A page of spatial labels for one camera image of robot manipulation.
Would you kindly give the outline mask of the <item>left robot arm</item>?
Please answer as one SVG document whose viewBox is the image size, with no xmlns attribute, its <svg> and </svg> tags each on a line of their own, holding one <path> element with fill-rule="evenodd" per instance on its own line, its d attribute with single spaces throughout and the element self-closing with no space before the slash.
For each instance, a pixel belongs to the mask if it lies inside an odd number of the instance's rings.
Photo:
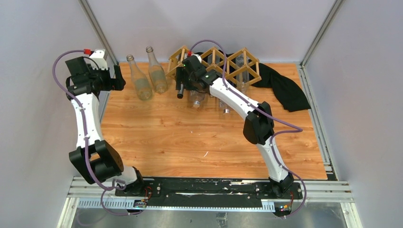
<svg viewBox="0 0 403 228">
<path fill-rule="evenodd" d="M 69 160 L 89 184 L 117 178 L 117 186 L 134 196 L 146 192 L 146 184 L 138 169 L 125 166 L 119 153 L 103 138 L 99 117 L 99 95 L 102 91 L 121 91 L 126 84 L 118 65 L 116 76 L 110 76 L 106 57 L 99 53 L 66 61 L 70 77 L 66 80 L 67 97 L 77 119 L 76 149 Z"/>
</svg>

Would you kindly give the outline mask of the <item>dark green wine bottle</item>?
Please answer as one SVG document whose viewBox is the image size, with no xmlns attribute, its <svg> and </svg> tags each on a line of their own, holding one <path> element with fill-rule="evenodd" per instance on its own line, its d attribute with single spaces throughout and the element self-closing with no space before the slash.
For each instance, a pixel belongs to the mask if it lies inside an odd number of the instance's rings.
<svg viewBox="0 0 403 228">
<path fill-rule="evenodd" d="M 182 99 L 183 95 L 184 95 L 184 91 L 183 92 L 179 92 L 177 91 L 177 98 Z"/>
</svg>

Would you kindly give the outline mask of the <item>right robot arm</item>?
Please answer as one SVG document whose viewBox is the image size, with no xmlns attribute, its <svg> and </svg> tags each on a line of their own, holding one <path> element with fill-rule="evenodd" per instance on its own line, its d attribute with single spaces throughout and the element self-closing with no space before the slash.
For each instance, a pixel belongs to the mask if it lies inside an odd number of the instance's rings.
<svg viewBox="0 0 403 228">
<path fill-rule="evenodd" d="M 270 105 L 247 97 L 216 70 L 207 70 L 198 55 L 185 58 L 182 65 L 193 87 L 222 100 L 244 120 L 243 135 L 257 147 L 263 157 L 269 172 L 272 194 L 280 199 L 288 195 L 294 177 L 284 164 L 277 147 Z"/>
</svg>

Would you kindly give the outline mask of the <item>clear bottle black label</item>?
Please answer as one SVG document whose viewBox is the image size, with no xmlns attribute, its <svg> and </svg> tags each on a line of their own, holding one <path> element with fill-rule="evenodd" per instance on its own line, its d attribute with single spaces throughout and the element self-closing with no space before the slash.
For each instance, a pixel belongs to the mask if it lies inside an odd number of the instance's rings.
<svg viewBox="0 0 403 228">
<path fill-rule="evenodd" d="M 149 61 L 148 73 L 156 93 L 163 94 L 168 90 L 168 83 L 161 64 L 157 61 L 152 46 L 146 47 Z"/>
</svg>

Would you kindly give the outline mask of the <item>clear bottle white label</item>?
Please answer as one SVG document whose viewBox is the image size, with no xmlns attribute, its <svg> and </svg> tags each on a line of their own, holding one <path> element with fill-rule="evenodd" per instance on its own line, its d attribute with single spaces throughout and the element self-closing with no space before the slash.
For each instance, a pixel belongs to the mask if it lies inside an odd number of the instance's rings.
<svg viewBox="0 0 403 228">
<path fill-rule="evenodd" d="M 126 60 L 130 67 L 131 80 L 138 98 L 142 101 L 150 100 L 153 96 L 153 91 L 146 75 L 137 66 L 133 55 L 127 55 Z"/>
</svg>

